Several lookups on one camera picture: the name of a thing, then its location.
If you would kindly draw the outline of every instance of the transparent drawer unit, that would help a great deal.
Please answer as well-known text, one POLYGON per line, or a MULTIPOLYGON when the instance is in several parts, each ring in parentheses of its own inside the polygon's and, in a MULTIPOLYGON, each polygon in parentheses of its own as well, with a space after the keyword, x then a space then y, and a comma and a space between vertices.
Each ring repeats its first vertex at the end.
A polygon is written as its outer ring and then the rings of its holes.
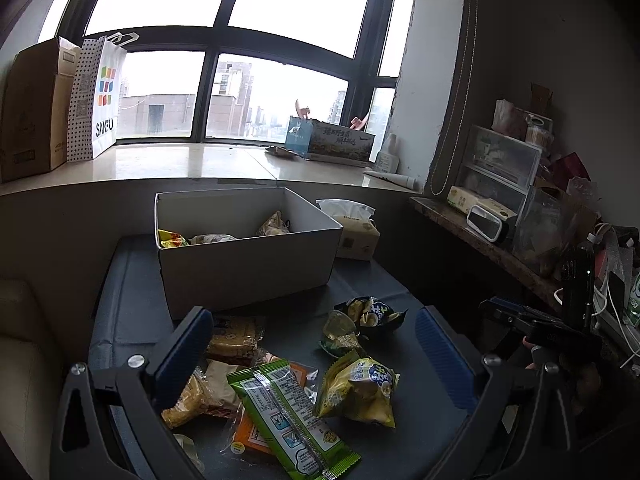
POLYGON ((541 155, 537 146, 474 125, 469 131, 463 163, 487 170, 526 192, 536 176, 541 155))
POLYGON ((462 186, 484 198, 493 198, 505 207, 520 215, 527 193, 495 180, 486 174, 482 168, 460 168, 456 186, 462 186))

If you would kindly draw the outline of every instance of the table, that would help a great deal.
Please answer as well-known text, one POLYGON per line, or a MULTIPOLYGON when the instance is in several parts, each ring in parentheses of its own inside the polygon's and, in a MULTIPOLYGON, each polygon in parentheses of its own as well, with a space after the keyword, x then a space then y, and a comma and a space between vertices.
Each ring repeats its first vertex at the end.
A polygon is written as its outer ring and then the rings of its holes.
POLYGON ((554 292, 561 287, 558 282, 541 278, 513 254, 476 235, 468 228, 466 217, 447 203, 425 197, 411 197, 410 201, 416 211, 444 227, 447 231, 472 246, 476 251, 479 251, 479 253, 484 254, 548 306, 556 312, 559 311, 560 306, 554 298, 554 292))
MULTIPOLYGON (((350 480, 423 478, 466 418, 453 406, 420 348, 414 323, 422 307, 398 281, 375 262, 337 259, 328 285, 277 300, 234 309, 236 315, 267 315, 262 346, 281 357, 311 365, 324 374, 332 359, 318 348, 326 314, 355 296, 376 296, 396 310, 408 310, 404 324, 382 344, 366 348, 401 377, 392 398, 396 430, 343 418, 329 425, 362 460, 350 480)), ((123 238, 104 280, 89 350, 90 368, 122 365, 133 354, 148 356, 170 334, 171 321, 152 235, 123 238)), ((140 478, 153 473, 135 441, 121 408, 112 413, 123 444, 140 478)), ((192 438, 205 463, 205 478, 288 478, 277 463, 260 465, 219 453, 226 421, 207 415, 174 430, 192 438)))

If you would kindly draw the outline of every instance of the blue box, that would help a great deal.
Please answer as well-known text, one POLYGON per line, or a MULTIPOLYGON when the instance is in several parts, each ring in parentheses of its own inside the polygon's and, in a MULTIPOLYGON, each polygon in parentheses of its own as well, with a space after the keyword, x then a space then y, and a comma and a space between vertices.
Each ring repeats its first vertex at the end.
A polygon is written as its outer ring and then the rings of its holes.
POLYGON ((364 168, 370 164, 375 138, 352 128, 292 116, 287 127, 285 148, 309 160, 364 168))

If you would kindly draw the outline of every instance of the white tube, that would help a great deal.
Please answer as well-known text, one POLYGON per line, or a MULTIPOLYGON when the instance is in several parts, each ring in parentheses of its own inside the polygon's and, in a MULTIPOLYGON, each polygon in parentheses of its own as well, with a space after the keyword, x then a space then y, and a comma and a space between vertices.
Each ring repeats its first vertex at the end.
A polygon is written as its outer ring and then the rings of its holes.
POLYGON ((407 189, 413 189, 415 186, 415 178, 412 176, 398 175, 396 173, 383 173, 382 171, 365 170, 365 175, 375 176, 388 182, 398 184, 398 186, 406 187, 407 189))

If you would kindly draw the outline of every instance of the colorful cube logo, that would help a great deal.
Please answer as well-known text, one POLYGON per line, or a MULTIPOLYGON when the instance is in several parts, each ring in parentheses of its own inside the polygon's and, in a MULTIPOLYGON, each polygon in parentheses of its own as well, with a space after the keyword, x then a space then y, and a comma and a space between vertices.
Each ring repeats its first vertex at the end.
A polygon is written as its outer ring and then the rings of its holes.
POLYGON ((98 83, 98 106, 111 104, 113 92, 113 79, 116 77, 116 69, 103 66, 100 69, 100 82, 98 83))

